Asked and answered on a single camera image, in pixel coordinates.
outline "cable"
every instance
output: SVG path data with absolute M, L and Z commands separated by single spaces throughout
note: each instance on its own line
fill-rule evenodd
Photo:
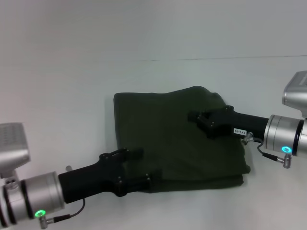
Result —
M 256 142 L 260 142 L 260 144 L 257 146 L 257 149 L 258 149 L 258 151 L 259 151 L 264 157 L 269 158 L 269 159 L 271 159 L 271 160 L 273 160 L 273 161 L 277 161 L 277 159 L 278 159 L 277 156 L 272 155 L 272 154 L 268 154 L 268 153 L 266 153 L 266 152 L 262 152 L 262 151 L 261 151 L 260 147 L 263 145 L 262 139 L 260 139 L 260 138 L 254 138 L 253 140 L 256 141 Z
M 80 212 L 83 211 L 83 209 L 85 207 L 85 199 L 82 199 L 82 201 L 83 201 L 83 204 L 82 204 L 82 207 L 80 208 L 79 211 L 77 211 L 76 213 L 74 213 L 72 215 L 67 214 L 67 215 L 63 215 L 63 216 L 54 217 L 53 218 L 53 223 L 57 223 L 57 222 L 60 222 L 60 221 L 66 220 L 66 219 L 70 219 L 72 217 L 77 216 Z

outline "green led ring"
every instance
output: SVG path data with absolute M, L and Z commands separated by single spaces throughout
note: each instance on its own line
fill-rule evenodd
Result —
M 34 214 L 34 216 L 35 217 L 42 217 L 43 215 L 45 215 L 46 214 L 46 211 L 45 210 L 38 210 L 35 214 Z

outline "green towel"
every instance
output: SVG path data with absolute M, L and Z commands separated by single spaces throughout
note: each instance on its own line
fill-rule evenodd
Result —
M 225 106 L 217 93 L 195 86 L 170 93 L 117 93 L 114 96 L 118 148 L 143 148 L 144 157 L 125 163 L 128 177 L 160 172 L 150 191 L 238 186 L 250 167 L 240 140 L 208 139 L 188 121 L 191 110 Z

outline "white wall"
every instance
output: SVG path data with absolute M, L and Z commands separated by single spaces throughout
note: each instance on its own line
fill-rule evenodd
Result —
M 299 118 L 281 96 L 295 72 L 307 69 L 306 6 L 298 0 L 0 1 L 0 123 L 24 122 L 32 156 L 20 177 L 83 167 L 114 150 L 117 92 L 201 85 L 238 112 Z M 304 229 L 307 160 L 293 159 L 286 170 L 254 144 L 246 159 L 252 171 L 239 188 L 95 195 L 77 218 L 49 229 Z

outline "folded fabric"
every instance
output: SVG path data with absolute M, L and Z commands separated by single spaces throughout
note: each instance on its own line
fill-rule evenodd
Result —
M 114 96 L 118 148 L 143 148 L 141 160 L 125 163 L 128 177 L 161 172 L 150 191 L 238 186 L 250 167 L 240 140 L 208 139 L 190 111 L 225 106 L 217 93 L 195 86 L 170 93 L 117 93 Z

